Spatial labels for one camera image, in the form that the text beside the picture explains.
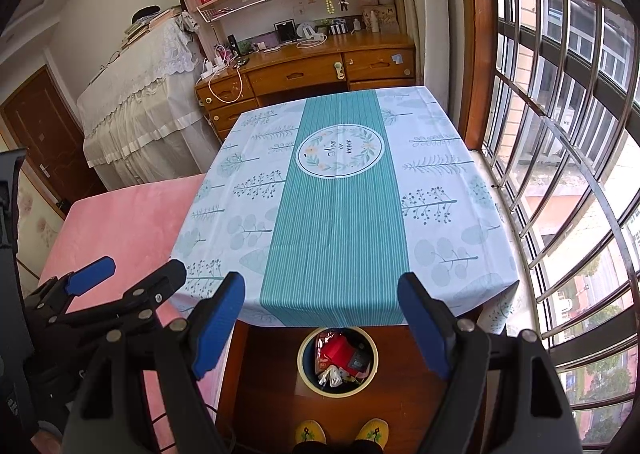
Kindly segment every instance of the yellow shoe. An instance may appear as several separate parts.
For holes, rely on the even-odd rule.
[[[380,420],[380,418],[369,420],[360,429],[356,439],[367,439],[377,443],[384,449],[386,442],[389,440],[389,424],[384,420]]]
[[[296,445],[304,441],[326,443],[326,436],[320,424],[314,420],[305,420],[296,427]]]

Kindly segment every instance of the white charging cord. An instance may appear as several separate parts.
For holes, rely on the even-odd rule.
[[[320,46],[322,43],[324,43],[324,41],[326,41],[326,34],[320,34],[320,35],[322,36],[321,41],[316,41],[316,40],[300,41],[296,45],[296,48],[313,48],[314,46]]]
[[[224,46],[222,46],[221,44],[217,44],[216,45],[216,50],[218,49],[218,47],[222,48],[222,64],[224,65],[224,68],[222,70],[226,70],[229,67],[229,59],[227,59],[227,54],[228,51],[226,50],[226,48]],[[220,97],[218,97],[218,95],[216,95],[215,93],[213,93],[213,90],[211,89],[211,80],[216,76],[215,74],[213,74],[211,77],[209,77],[209,82],[207,83],[207,85],[209,86],[209,91],[211,92],[211,94],[218,99],[220,102],[223,102],[224,104],[233,104],[234,102],[237,102],[238,99],[242,96],[242,89],[244,88],[244,84],[242,84],[242,75],[240,75],[240,67],[236,68],[236,72],[238,72],[238,78],[240,79],[240,92],[238,93],[238,96],[233,99],[233,100],[224,100],[221,99]]]

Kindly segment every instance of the pink bedsheet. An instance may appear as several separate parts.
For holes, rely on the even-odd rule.
[[[113,277],[76,297],[68,311],[119,299],[167,261],[204,176],[136,185],[74,203],[49,254],[41,282],[79,270],[102,256],[111,256],[116,263]],[[178,317],[178,312],[171,303],[164,303],[158,308],[158,317],[166,325]],[[223,361],[219,362],[198,384],[209,405],[215,404],[223,365]],[[146,372],[145,384],[154,418],[164,412],[156,374]],[[158,421],[156,432],[161,448],[173,442],[166,419]]]

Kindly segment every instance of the brown wooden door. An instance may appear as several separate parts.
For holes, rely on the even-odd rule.
[[[38,70],[2,106],[2,114],[27,160],[54,193],[70,203],[106,192],[86,163],[84,135],[71,118],[47,68]]]

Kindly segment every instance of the teal stripe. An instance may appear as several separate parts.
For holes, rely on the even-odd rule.
[[[380,161],[340,179],[304,173],[300,144],[335,124],[361,124],[385,143]],[[374,91],[306,101],[273,231],[260,305],[287,326],[402,322],[398,277],[409,271],[398,184]]]

